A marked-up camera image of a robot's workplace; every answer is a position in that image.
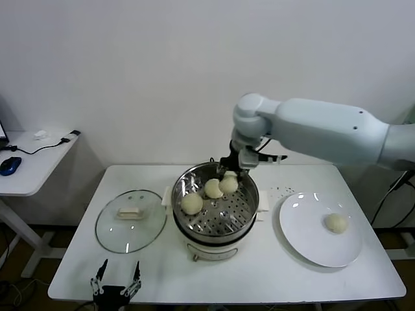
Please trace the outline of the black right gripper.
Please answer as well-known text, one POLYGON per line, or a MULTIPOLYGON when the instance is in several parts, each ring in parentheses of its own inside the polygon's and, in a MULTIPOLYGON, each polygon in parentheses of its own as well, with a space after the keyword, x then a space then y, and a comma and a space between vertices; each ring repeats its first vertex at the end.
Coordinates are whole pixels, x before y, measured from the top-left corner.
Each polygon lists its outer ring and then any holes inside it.
POLYGON ((239 166, 239 153, 234 149, 232 142, 229 144, 230 154, 226 157, 220 158, 217 167, 217 177, 221 181, 227 171, 236 173, 237 182, 242 185, 248 178, 248 170, 239 166))

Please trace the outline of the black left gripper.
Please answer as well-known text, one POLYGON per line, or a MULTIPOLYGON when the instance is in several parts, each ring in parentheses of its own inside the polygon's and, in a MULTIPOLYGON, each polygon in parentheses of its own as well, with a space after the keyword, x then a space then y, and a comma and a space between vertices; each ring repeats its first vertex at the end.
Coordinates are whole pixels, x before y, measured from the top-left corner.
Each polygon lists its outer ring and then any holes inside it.
POLYGON ((137 261, 132 283, 126 288, 124 286, 102 285, 102 278, 107 265, 108 259, 104 261, 96 275, 90 279, 93 302, 100 311, 118 311, 121 307, 127 306, 130 303, 130 296, 135 296, 141 288, 140 262, 137 261))

